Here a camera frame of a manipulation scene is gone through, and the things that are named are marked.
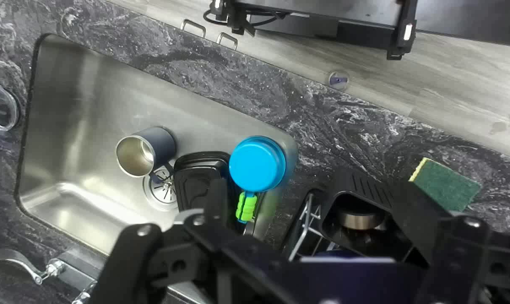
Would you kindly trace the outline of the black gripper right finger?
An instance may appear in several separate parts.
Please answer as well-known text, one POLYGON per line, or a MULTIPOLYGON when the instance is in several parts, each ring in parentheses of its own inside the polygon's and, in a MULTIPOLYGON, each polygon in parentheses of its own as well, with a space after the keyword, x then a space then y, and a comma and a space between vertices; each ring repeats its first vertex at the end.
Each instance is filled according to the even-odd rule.
POLYGON ((390 215, 427 263, 417 304, 510 304, 510 234, 452 217, 413 185, 391 185, 390 215))

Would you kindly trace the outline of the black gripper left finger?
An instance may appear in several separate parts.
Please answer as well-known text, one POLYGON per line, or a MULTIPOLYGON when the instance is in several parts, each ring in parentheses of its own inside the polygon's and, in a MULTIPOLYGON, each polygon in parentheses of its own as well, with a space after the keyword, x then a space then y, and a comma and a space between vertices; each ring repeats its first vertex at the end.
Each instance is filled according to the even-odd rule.
POLYGON ((162 232, 155 224, 124 227, 91 291, 91 304, 278 304, 224 247, 239 241, 226 227, 227 187, 209 185, 205 208, 180 212, 162 232))

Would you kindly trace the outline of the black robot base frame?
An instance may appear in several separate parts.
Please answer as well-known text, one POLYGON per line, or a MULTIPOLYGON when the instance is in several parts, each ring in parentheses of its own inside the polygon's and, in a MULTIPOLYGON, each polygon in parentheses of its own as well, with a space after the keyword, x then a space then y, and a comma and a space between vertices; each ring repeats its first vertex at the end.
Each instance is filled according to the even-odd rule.
POLYGON ((232 35, 256 31, 383 50, 388 62, 411 51, 418 0, 209 0, 202 19, 232 35))

